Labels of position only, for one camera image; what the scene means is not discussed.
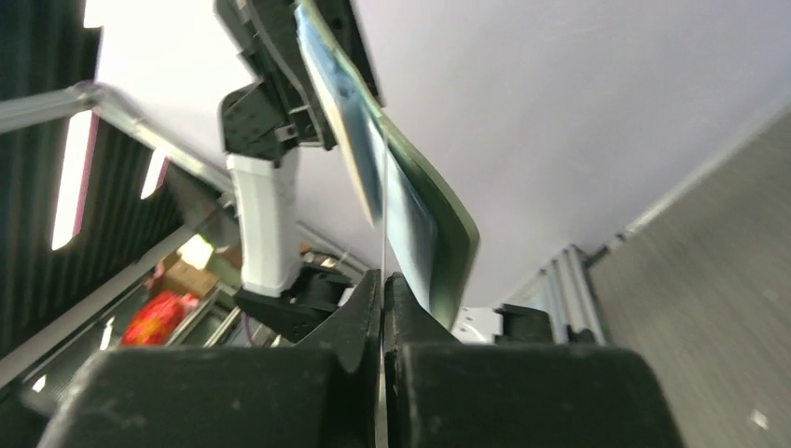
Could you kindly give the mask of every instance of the white ceiling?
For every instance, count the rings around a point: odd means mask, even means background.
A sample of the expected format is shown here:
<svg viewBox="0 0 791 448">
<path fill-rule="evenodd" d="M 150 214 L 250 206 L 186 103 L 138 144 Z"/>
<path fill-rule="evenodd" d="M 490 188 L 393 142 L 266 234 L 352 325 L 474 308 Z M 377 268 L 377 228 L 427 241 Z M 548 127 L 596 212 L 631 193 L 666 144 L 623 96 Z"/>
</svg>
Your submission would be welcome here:
<svg viewBox="0 0 791 448">
<path fill-rule="evenodd" d="M 477 221 L 465 300 L 603 244 L 786 104 L 791 2 L 357 0 L 387 111 Z M 98 79 L 224 166 L 217 108 L 250 82 L 212 0 L 114 2 Z M 305 151 L 301 218 L 380 259 L 338 151 Z"/>
</svg>

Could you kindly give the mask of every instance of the white cylindrical part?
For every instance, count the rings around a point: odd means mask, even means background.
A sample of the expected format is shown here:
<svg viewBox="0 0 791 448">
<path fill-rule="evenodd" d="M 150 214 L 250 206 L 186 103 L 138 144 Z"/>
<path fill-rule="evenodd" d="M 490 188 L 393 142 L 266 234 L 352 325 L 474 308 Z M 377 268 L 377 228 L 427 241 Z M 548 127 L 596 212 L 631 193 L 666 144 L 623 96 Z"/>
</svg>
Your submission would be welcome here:
<svg viewBox="0 0 791 448">
<path fill-rule="evenodd" d="M 278 168 L 239 154 L 226 157 L 242 232 L 242 285 L 250 292 L 280 297 L 299 276 L 298 162 L 298 148 Z"/>
</svg>

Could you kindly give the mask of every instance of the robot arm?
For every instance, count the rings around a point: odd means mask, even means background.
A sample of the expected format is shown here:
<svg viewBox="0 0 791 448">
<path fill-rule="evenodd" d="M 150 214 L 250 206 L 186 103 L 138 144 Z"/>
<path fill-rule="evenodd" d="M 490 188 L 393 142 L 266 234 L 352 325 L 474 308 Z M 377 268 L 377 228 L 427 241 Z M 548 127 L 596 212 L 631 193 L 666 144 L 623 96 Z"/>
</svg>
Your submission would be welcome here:
<svg viewBox="0 0 791 448">
<path fill-rule="evenodd" d="M 327 17 L 344 23 L 337 38 L 376 91 L 351 4 L 319 3 Z M 302 263 L 299 254 L 299 153 L 330 150 L 335 136 L 293 38 L 294 6 L 271 2 L 266 14 L 258 14 L 253 2 L 217 0 L 215 6 L 258 76 L 257 83 L 230 93 L 220 111 L 242 232 L 243 289 L 235 299 L 247 314 L 295 342 L 337 309 L 351 283 L 337 272 Z"/>
</svg>

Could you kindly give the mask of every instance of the red package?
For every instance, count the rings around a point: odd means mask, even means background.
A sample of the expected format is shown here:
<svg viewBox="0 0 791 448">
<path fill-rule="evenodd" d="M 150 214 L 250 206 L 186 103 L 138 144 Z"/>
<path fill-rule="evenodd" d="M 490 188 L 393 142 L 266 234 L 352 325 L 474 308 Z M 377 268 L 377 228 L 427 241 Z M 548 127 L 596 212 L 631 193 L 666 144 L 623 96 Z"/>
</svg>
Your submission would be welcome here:
<svg viewBox="0 0 791 448">
<path fill-rule="evenodd" d="M 191 311 L 198 307 L 192 294 L 164 291 L 137 312 L 126 328 L 121 345 L 162 345 Z"/>
</svg>

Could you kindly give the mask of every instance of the cardboard box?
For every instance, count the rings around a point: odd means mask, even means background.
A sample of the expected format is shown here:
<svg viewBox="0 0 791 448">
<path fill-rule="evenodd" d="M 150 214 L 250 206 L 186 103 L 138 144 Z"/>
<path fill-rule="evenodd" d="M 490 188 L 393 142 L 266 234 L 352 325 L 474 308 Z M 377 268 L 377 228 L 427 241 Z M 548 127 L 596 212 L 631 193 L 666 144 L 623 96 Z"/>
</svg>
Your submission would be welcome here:
<svg viewBox="0 0 791 448">
<path fill-rule="evenodd" d="M 187 264 L 178 253 L 173 252 L 161 264 L 164 268 L 161 289 L 171 290 L 179 294 L 193 294 L 199 299 L 205 298 L 216 286 L 219 278 L 213 273 L 201 271 Z"/>
</svg>

